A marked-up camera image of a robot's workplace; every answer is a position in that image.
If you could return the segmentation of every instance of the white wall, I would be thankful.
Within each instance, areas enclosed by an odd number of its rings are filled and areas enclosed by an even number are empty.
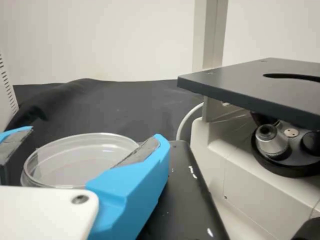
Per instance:
[[[175,79],[192,70],[194,0],[1,0],[13,84]]]
[[[222,65],[276,57],[320,62],[319,0],[229,0]]]

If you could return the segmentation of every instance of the black fabric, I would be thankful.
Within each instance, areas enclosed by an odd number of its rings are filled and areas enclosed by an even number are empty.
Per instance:
[[[81,79],[58,85],[16,85],[14,91],[21,109],[36,107],[42,115],[31,124],[38,147],[95,132],[121,134],[137,142],[155,133],[174,140],[182,118],[203,101],[201,95],[178,88],[177,80]]]

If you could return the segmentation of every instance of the silver objective lens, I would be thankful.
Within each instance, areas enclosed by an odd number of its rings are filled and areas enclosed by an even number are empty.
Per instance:
[[[259,151],[271,158],[279,157],[289,149],[288,137],[271,124],[258,127],[255,142]]]

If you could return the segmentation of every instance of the vent grille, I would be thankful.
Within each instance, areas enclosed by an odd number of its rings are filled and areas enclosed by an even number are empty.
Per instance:
[[[1,73],[0,79],[2,79],[4,89],[7,94],[9,104],[11,107],[11,111],[12,111],[12,114],[14,115],[18,111],[18,103],[16,101],[14,90],[11,84],[9,83],[8,73],[5,69],[5,64],[4,64],[4,60],[1,53],[0,53],[0,73]]]

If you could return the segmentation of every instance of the petri dish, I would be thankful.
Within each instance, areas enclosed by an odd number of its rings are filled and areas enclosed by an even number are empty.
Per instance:
[[[21,174],[24,187],[83,189],[139,145],[112,133],[86,133],[50,142],[34,151]]]

